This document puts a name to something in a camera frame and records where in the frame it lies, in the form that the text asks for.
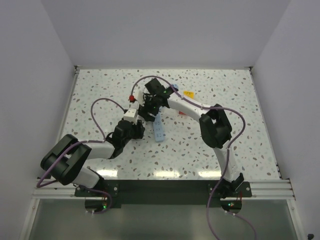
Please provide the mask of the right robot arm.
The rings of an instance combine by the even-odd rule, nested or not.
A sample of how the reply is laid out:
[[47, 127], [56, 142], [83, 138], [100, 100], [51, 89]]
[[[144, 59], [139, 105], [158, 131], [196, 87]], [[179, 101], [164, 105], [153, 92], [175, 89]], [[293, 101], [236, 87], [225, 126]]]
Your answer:
[[210, 106], [202, 104], [180, 92], [172, 84], [164, 87], [154, 77], [145, 84], [130, 99], [135, 98], [139, 103], [138, 114], [149, 122], [155, 121], [160, 108], [177, 110], [195, 120], [200, 127], [201, 138], [204, 143], [212, 148], [221, 168], [221, 184], [223, 192], [230, 197], [241, 190], [244, 176], [238, 168], [232, 153], [232, 126], [226, 111], [236, 111], [224, 108], [219, 104]]

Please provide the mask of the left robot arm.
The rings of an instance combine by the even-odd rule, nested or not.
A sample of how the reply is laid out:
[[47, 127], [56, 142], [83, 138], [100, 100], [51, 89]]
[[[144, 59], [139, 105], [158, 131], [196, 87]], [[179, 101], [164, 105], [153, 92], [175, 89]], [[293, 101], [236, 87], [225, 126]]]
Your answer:
[[64, 186], [84, 186], [92, 196], [99, 196], [104, 190], [104, 179], [93, 170], [85, 168], [85, 162], [117, 158], [129, 141], [142, 139], [144, 131], [141, 120], [134, 123], [122, 119], [103, 141], [80, 141], [75, 136], [66, 134], [42, 159], [40, 167], [45, 170], [45, 176], [51, 175]]

